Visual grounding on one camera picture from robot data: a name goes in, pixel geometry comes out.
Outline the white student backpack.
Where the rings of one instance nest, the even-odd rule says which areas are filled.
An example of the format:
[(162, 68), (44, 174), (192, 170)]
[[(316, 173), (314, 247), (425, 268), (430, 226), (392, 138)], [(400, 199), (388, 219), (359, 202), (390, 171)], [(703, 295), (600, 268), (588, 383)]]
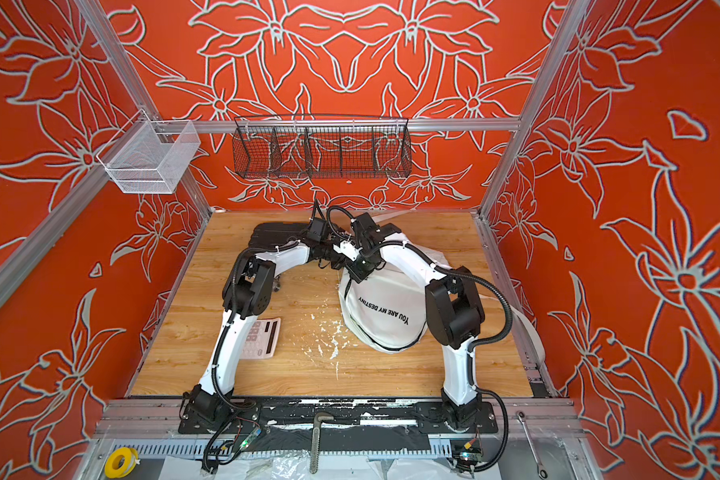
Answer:
[[(383, 258), (380, 268), (361, 283), (343, 269), (339, 300), (346, 325), (373, 349), (398, 353), (412, 348), (429, 332), (445, 352), (493, 344), (506, 338), (524, 315), (513, 308), (490, 281), (445, 256), (411, 242), (396, 225), (378, 224), (363, 213), (350, 220), (346, 241), (373, 248)], [(488, 290), (500, 303), (504, 323), (482, 338), (485, 310), (478, 289)]]

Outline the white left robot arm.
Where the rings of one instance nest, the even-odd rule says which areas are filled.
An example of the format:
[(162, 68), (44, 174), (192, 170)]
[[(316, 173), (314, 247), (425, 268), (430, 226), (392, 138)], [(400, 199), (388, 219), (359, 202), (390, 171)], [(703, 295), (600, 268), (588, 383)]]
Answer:
[(265, 222), (254, 228), (224, 283), (219, 336), (199, 383), (183, 395), (181, 419), (197, 417), (216, 425), (250, 407), (232, 401), (247, 336), (268, 308), (276, 280), (283, 273), (311, 262), (326, 263), (334, 269), (344, 266), (346, 257), (336, 248), (351, 234), (331, 220), (335, 211), (354, 219), (341, 206), (323, 208), (315, 201), (307, 222)]

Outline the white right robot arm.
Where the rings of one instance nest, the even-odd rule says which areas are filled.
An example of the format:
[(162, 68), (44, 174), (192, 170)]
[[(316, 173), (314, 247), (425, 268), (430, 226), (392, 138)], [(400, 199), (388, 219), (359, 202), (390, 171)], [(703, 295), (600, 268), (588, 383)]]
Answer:
[(393, 224), (363, 213), (351, 217), (350, 227), (336, 246), (345, 258), (339, 301), (346, 326), (387, 354), (431, 334), (443, 352), (444, 421), (456, 432), (468, 430), (482, 408), (474, 351), (510, 333), (511, 306), (491, 282), (440, 261)]

